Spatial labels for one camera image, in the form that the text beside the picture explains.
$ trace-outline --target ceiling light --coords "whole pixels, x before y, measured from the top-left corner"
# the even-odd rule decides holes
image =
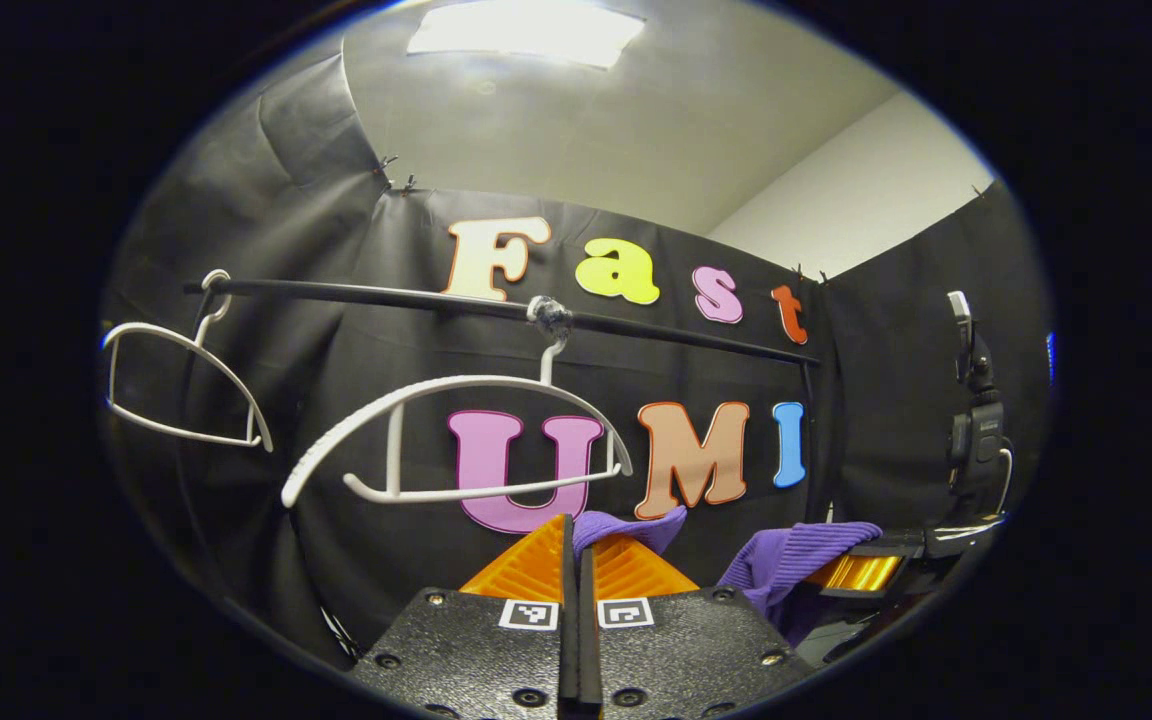
[[[407,54],[508,53],[545,55],[607,69],[643,29],[644,20],[558,0],[479,0],[426,13]]]

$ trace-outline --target white wall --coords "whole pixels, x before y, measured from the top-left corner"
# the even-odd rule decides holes
[[[829,276],[900,245],[961,209],[993,173],[905,92],[856,120],[708,234]]]

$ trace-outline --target white plastic hanger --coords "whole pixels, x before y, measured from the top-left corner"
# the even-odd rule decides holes
[[[206,288],[218,278],[229,279],[229,273],[223,272],[223,270],[212,270],[207,273],[207,276],[202,279],[202,287]],[[220,305],[220,310],[214,313],[205,316],[202,323],[198,324],[198,334],[194,340],[184,338],[183,334],[175,333],[173,331],[166,329],[165,327],[159,327],[159,325],[151,325],[150,323],[123,323],[118,325],[116,328],[111,329],[109,333],[105,334],[105,340],[101,341],[101,349],[109,347],[109,343],[114,343],[114,350],[109,355],[109,395],[105,396],[106,404],[109,409],[119,415],[120,418],[132,420],[137,425],[143,425],[143,427],[157,430],[157,432],[166,433],[176,437],[183,437],[189,439],[200,439],[206,442],[217,442],[220,445],[236,445],[238,447],[256,447],[257,445],[264,444],[265,452],[274,452],[274,442],[270,439],[270,427],[265,424],[265,415],[262,415],[260,408],[256,404],[256,397],[252,397],[250,389],[244,386],[242,381],[238,380],[238,376],[234,374],[233,370],[229,370],[219,357],[212,355],[207,351],[207,348],[202,347],[202,341],[207,335],[207,328],[211,327],[211,323],[225,317],[225,313],[229,310],[229,302],[233,301],[233,296],[225,296],[223,304]],[[229,438],[222,435],[209,435],[205,433],[196,433],[191,430],[175,429],[172,425],[165,425],[159,423],[159,420],[151,420],[145,418],[145,416],[132,414],[127,407],[120,406],[114,401],[114,377],[118,369],[118,343],[122,340],[122,336],[131,333],[146,333],[151,336],[165,338],[179,346],[187,348],[187,350],[200,355],[203,359],[211,363],[215,369],[225,373],[225,377],[230,379],[230,382],[238,386],[238,391],[242,391],[243,397],[247,397],[247,438]],[[252,420],[260,425],[260,434],[252,433]]]
[[[531,323],[535,323],[536,320],[536,309],[538,309],[539,301],[541,301],[541,297],[536,297],[536,300],[531,301],[531,305],[526,306],[526,318],[531,320]],[[387,452],[385,452],[385,490],[378,491],[378,488],[367,487],[366,484],[364,484],[362,479],[358,479],[355,473],[344,473],[344,477],[342,478],[346,486],[351,488],[357,497],[365,498],[365,500],[370,500],[372,502],[440,502],[471,500],[471,498],[477,497],[520,495],[520,493],[535,492],[538,491],[538,488],[556,488],[570,486],[570,484],[576,483],[601,480],[614,477],[616,473],[632,475],[634,465],[632,462],[630,462],[630,454],[628,454],[628,450],[626,449],[626,441],[622,441],[620,433],[617,433],[616,429],[612,426],[607,416],[599,414],[599,410],[596,409],[596,407],[591,406],[588,401],[582,400],[582,397],[573,395],[566,389],[554,387],[554,356],[559,355],[559,353],[563,350],[564,346],[567,346],[567,338],[561,334],[561,336],[558,336],[558,341],[551,344],[547,350],[545,350],[544,355],[540,356],[539,382],[511,376],[452,376],[447,378],[437,378],[433,379],[433,381],[410,384],[410,386],[397,388],[396,391],[388,393],[388,395],[377,397],[374,401],[371,401],[369,404],[356,410],[355,414],[349,415],[348,418],[340,420],[335,427],[324,433],[323,437],[314,441],[314,445],[311,445],[310,448],[305,450],[305,455],[301,456],[301,461],[298,461],[291,469],[291,475],[288,475],[287,483],[283,485],[283,506],[293,507],[296,505],[296,498],[301,495],[301,490],[305,487],[305,483],[310,479],[310,475],[314,473],[314,469],[319,465],[319,462],[321,462],[324,457],[326,457],[326,455],[328,455],[329,452],[332,452],[333,448],[340,444],[340,441],[343,441],[349,433],[361,429],[362,425],[379,418],[379,416],[384,414],[389,414],[389,433]],[[406,404],[408,400],[414,400],[414,397],[434,395],[434,393],[442,392],[444,389],[460,387],[513,387],[532,389],[545,393],[545,395],[562,397],[563,400],[571,402],[574,406],[579,406],[582,410],[585,410],[586,414],[593,415],[594,418],[602,424],[604,432],[607,434],[607,470],[604,470],[601,473],[579,475],[579,477],[575,478],[529,483],[522,484],[522,486],[402,492],[402,480],[401,475],[399,475],[399,470],[401,470],[399,456],[401,456],[403,442],[403,404]]]

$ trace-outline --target black clothes rod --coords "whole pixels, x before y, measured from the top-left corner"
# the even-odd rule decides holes
[[[366,287],[357,285],[314,283],[301,281],[236,281],[236,279],[215,279],[211,290],[218,295],[236,296],[282,296],[295,300],[327,300],[333,302],[355,302],[362,305],[415,306],[419,310],[456,311],[456,313],[492,314],[493,318],[526,321],[526,305],[518,302],[499,302],[494,300],[477,300],[444,295],[439,291],[393,290],[387,287]],[[189,295],[200,295],[202,283],[184,286]],[[649,338],[695,347],[708,347],[713,350],[737,353],[753,357],[767,357],[770,361],[795,363],[797,365],[818,365],[819,361],[806,355],[774,350],[771,347],[705,336],[705,334],[675,328],[658,327],[634,320],[608,318],[607,314],[576,313],[573,310],[573,327],[596,331],[621,336]]]

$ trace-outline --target ceiling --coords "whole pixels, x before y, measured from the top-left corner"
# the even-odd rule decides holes
[[[705,236],[899,88],[783,15],[713,0],[602,0],[645,18],[608,70],[406,53],[431,8],[348,28],[365,132],[394,184],[547,197]]]

